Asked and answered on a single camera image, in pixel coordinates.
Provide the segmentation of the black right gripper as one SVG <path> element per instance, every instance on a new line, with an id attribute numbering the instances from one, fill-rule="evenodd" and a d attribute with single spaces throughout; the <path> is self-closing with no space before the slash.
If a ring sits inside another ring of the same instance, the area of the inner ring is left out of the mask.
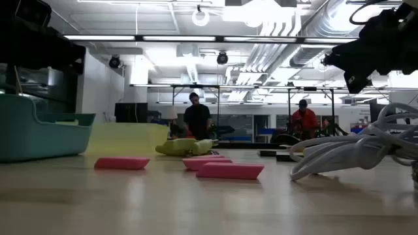
<path id="1" fill-rule="evenodd" d="M 358 70 L 361 42 L 372 49 L 372 61 L 382 74 L 418 71 L 418 8 L 398 7 L 371 17 L 359 33 L 359 39 L 335 46 L 325 54 L 322 64 L 342 69 L 350 94 L 360 93 L 373 70 Z"/>

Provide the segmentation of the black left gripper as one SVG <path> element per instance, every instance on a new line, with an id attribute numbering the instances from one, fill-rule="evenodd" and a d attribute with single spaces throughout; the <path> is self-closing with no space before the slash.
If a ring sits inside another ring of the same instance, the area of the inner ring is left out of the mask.
<path id="1" fill-rule="evenodd" d="M 0 63 L 30 69 L 64 67 L 68 71 L 83 71 L 85 55 L 84 46 L 63 38 L 52 28 L 0 30 Z"/>

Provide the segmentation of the black monitor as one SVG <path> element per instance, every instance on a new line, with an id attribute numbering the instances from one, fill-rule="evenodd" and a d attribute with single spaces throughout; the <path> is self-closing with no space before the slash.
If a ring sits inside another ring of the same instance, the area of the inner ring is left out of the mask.
<path id="1" fill-rule="evenodd" d="M 383 108 L 386 107 L 385 104 L 378 104 L 377 100 L 372 100 L 369 103 L 370 105 L 370 121 L 373 123 L 378 119 L 379 113 Z"/>

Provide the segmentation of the person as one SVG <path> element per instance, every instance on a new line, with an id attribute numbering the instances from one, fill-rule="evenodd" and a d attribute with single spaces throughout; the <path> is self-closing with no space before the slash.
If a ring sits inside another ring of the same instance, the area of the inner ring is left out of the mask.
<path id="1" fill-rule="evenodd" d="M 184 113 L 186 129 L 196 140 L 209 139 L 212 124 L 209 108 L 200 103 L 199 96 L 195 92 L 189 94 L 189 101 L 191 106 L 186 108 Z"/>
<path id="2" fill-rule="evenodd" d="M 308 102 L 301 99 L 298 103 L 298 110 L 291 115 L 291 126 L 293 132 L 301 140 L 309 140 L 316 137 L 318 128 L 316 114 L 308 108 Z"/>

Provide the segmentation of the black cabinet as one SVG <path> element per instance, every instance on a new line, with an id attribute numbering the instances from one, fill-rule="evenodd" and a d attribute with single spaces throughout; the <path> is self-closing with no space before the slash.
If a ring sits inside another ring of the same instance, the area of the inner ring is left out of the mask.
<path id="1" fill-rule="evenodd" d="M 148 104 L 146 102 L 119 102 L 115 105 L 114 115 L 117 123 L 146 123 Z"/>

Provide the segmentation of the teal plastic bin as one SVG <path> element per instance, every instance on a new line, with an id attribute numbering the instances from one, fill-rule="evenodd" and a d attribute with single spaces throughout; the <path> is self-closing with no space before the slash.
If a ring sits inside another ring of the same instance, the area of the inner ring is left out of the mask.
<path id="1" fill-rule="evenodd" d="M 0 95 L 0 163 L 83 153 L 94 119 L 95 114 L 40 113 L 27 97 Z"/>

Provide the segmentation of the yellow translucent tray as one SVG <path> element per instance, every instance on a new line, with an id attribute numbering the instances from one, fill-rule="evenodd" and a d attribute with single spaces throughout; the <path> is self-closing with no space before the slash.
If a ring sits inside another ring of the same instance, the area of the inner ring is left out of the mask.
<path id="1" fill-rule="evenodd" d="M 153 123 L 95 124 L 85 155 L 138 156 L 156 154 L 155 147 L 167 140 L 169 128 Z"/>

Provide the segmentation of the white table lamp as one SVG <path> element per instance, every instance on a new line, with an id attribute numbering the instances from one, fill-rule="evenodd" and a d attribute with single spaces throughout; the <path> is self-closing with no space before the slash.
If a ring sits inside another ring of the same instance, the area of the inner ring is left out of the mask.
<path id="1" fill-rule="evenodd" d="M 169 133 L 168 139 L 176 139 L 177 136 L 174 134 L 174 124 L 178 118 L 175 106 L 164 106 L 161 110 L 161 119 L 168 123 Z"/>

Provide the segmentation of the black bar with strip lights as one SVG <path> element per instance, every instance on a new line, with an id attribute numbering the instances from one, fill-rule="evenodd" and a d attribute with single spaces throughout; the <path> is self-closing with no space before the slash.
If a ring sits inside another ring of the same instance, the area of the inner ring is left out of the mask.
<path id="1" fill-rule="evenodd" d="M 311 44 L 339 45 L 352 42 L 353 37 L 261 37 L 261 36 L 198 36 L 198 35 L 65 35 L 75 42 L 209 42 L 240 44 Z"/>

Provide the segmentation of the black aluminium table frame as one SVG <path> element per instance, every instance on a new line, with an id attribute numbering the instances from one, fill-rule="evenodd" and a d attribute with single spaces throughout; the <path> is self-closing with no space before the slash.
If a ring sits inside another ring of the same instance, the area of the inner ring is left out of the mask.
<path id="1" fill-rule="evenodd" d="M 253 142 L 226 142 L 213 140 L 212 141 L 217 149 L 287 149 L 291 145 L 277 144 L 277 143 L 253 143 Z"/>

